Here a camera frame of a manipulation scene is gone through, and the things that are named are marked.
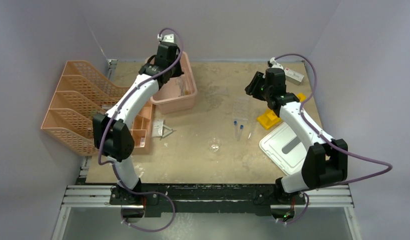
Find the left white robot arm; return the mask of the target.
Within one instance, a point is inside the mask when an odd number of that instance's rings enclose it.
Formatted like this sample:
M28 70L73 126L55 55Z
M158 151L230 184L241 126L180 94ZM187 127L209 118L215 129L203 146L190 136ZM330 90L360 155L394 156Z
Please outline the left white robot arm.
M160 42L157 53L140 68L132 86L106 113L94 115L94 145L99 151L98 163L111 164L117 184L124 188L122 198L131 205L137 204L142 191L131 156L135 141L130 129L145 103L171 78L179 77L183 47L171 42Z

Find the metal crucible tongs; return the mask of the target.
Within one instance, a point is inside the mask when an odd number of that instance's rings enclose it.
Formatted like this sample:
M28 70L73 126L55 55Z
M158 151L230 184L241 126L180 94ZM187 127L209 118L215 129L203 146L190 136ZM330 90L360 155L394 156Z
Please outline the metal crucible tongs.
M185 90L186 90L185 80L184 80L182 77L180 77L180 78L178 79L177 84L178 84L179 89L180 89L180 95L179 95L179 96L182 97L182 96L185 95Z

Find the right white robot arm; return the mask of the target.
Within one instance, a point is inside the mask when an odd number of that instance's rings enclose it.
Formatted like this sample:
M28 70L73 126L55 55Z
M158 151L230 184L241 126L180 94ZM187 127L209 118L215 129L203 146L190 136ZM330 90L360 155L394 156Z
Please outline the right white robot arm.
M289 125L307 150L300 171L275 181L273 196L277 202L284 204L298 192L327 187L346 179L347 143L343 139L334 139L315 121L306 119L308 114L303 102L286 90L282 69L256 72L245 92L265 101L269 109Z

